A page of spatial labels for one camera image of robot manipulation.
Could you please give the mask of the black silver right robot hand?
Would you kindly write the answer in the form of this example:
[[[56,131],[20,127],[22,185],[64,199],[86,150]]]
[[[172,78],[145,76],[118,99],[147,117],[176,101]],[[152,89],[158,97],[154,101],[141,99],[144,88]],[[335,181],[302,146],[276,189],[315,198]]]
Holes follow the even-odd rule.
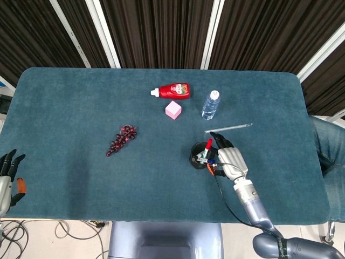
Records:
[[[210,134],[218,146],[218,161],[222,164],[226,177],[231,181],[242,176],[246,177],[248,167],[239,149],[221,134],[216,132]]]

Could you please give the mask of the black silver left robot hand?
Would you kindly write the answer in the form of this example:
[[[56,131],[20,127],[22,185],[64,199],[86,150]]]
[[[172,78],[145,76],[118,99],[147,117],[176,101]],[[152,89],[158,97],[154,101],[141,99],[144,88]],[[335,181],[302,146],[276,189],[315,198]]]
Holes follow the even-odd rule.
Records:
[[[25,158],[22,154],[13,159],[17,150],[0,157],[0,218],[4,217],[25,195],[26,185],[22,178],[17,179],[17,194],[12,194],[12,185],[20,162]]]

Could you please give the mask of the red capped marker pen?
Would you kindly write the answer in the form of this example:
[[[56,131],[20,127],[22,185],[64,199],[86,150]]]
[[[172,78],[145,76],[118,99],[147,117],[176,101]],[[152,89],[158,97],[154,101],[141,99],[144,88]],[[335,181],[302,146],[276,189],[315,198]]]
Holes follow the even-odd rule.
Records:
[[[209,150],[211,149],[211,147],[212,147],[212,139],[210,138],[205,145],[205,149],[204,149],[202,158],[207,157],[207,154],[208,154]]]

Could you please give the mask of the black round pen holder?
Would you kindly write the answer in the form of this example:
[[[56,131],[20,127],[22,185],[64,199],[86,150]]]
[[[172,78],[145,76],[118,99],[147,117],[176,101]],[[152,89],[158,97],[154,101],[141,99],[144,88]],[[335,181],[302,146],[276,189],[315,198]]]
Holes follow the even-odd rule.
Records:
[[[194,155],[197,155],[200,152],[202,152],[202,153],[204,152],[205,145],[206,145],[206,142],[197,142],[192,146],[192,148],[190,150],[189,162],[191,163],[191,165],[195,169],[206,169],[205,163],[201,164],[193,158]],[[218,152],[217,148],[211,147],[206,158],[207,159],[214,159],[217,152]]]

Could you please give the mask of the clear glass stirring rod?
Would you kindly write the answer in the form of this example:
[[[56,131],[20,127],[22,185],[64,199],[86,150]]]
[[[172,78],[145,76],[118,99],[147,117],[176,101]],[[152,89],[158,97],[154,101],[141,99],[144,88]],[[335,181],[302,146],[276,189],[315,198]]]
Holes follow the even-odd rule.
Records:
[[[205,130],[204,133],[208,134],[211,132],[223,132],[223,131],[229,131],[229,130],[235,130],[235,129],[240,129],[240,128],[247,128],[253,126],[253,123],[248,123],[248,124],[241,124],[241,125],[235,125],[235,126],[228,126],[228,127],[222,127],[222,128],[215,128],[215,129],[208,129]]]

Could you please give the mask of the clear plastic water bottle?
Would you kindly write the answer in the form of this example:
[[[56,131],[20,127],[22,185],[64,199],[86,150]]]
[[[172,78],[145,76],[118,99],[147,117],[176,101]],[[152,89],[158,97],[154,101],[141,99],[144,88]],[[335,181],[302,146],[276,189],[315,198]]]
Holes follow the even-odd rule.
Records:
[[[211,120],[218,108],[220,103],[220,93],[217,90],[211,91],[202,108],[202,118],[205,120]]]

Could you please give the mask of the pink cube block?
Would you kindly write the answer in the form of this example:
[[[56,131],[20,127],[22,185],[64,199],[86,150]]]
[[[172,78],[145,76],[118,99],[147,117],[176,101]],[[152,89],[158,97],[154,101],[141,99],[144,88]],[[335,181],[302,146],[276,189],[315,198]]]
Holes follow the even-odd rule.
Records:
[[[174,102],[171,101],[165,108],[165,114],[175,120],[182,112],[182,107]]]

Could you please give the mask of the red ketchup squeeze bottle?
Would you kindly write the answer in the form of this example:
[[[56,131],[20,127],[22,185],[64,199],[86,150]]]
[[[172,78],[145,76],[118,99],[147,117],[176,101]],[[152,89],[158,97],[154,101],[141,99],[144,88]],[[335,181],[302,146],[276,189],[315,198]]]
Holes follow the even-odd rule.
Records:
[[[190,97],[190,86],[188,83],[174,83],[155,88],[151,90],[150,95],[172,100],[188,99]]]

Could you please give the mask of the blue jeans leg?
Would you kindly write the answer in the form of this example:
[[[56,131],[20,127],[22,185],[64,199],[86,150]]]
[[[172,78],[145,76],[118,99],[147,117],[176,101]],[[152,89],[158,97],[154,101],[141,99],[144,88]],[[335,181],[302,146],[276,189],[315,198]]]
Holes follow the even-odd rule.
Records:
[[[345,128],[314,116],[309,119],[328,195],[329,219],[345,222]]]

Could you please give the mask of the blue grey robot torso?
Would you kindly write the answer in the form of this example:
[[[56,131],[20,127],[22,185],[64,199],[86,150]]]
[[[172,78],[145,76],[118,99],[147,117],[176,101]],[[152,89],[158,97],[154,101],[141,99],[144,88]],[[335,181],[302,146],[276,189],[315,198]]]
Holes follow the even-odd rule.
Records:
[[[107,259],[224,259],[219,223],[114,221]]]

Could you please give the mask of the teal table cloth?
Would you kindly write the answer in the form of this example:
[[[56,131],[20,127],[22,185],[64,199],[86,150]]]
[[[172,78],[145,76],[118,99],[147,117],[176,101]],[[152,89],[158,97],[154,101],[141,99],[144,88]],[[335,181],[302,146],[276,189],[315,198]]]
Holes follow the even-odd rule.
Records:
[[[151,90],[188,83],[190,97],[157,98]],[[220,103],[202,118],[208,94]],[[173,120],[165,114],[182,107]],[[246,220],[233,184],[189,162],[205,130],[237,147],[274,224],[328,220],[312,126],[298,78],[291,73],[230,70],[74,69],[32,67],[18,82],[0,156],[25,154],[17,176],[26,196],[8,217],[29,219],[234,222]],[[123,125],[137,137],[106,152]]]

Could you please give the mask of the dark red grape bunch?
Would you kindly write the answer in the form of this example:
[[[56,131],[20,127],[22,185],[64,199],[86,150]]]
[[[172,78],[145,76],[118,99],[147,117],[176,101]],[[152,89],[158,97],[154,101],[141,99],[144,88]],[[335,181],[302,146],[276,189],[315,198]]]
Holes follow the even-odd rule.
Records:
[[[115,140],[111,141],[111,145],[106,152],[106,157],[114,153],[118,153],[127,143],[137,137],[137,127],[133,125],[123,125],[119,133],[116,134]]]

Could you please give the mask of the chrome chair leg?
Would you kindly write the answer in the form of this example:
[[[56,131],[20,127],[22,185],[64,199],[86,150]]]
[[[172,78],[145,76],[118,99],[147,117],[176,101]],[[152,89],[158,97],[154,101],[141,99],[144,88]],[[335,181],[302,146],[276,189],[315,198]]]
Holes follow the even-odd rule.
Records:
[[[334,244],[334,236],[335,236],[335,222],[334,221],[328,221],[327,222],[327,231],[324,236],[320,237],[320,240],[322,243],[328,244],[332,246]]]

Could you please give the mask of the dark brown pleated curtain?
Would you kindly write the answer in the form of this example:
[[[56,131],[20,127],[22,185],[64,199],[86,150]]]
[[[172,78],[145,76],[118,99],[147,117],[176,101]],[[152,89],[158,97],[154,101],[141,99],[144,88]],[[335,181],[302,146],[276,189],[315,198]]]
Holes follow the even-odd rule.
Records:
[[[111,68],[85,0],[57,0],[91,68]],[[213,0],[100,0],[121,64],[200,69]],[[295,75],[345,22],[345,0],[225,0],[209,69]],[[49,0],[0,0],[0,82],[85,67]],[[345,119],[345,41],[301,83],[313,115]]]

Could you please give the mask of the white window frame bar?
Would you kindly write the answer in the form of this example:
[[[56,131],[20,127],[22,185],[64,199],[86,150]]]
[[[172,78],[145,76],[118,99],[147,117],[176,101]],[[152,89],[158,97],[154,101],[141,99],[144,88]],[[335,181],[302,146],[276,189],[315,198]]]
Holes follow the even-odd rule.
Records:
[[[103,12],[100,0],[85,0],[89,14],[91,15],[95,29],[101,41],[101,45],[113,69],[120,69],[121,64],[112,40],[112,36],[106,22],[105,14]]]
[[[73,32],[73,29],[71,28],[63,10],[61,9],[59,3],[57,0],[49,0],[50,4],[52,5],[56,15],[58,16],[59,20],[61,21],[64,29],[66,30],[68,36],[70,37],[70,40],[72,41],[74,47],[76,48],[81,60],[83,61],[86,68],[91,68],[91,65],[82,49],[82,47],[79,44],[78,39],[75,36],[75,33]]]
[[[312,58],[298,72],[299,82],[304,82],[345,41],[345,22],[326,40]]]
[[[204,50],[201,60],[201,70],[208,70],[210,59],[212,56],[212,50],[215,43],[215,38],[219,26],[219,21],[222,15],[225,0],[213,0],[211,16],[209,20],[208,31],[206,34]]]

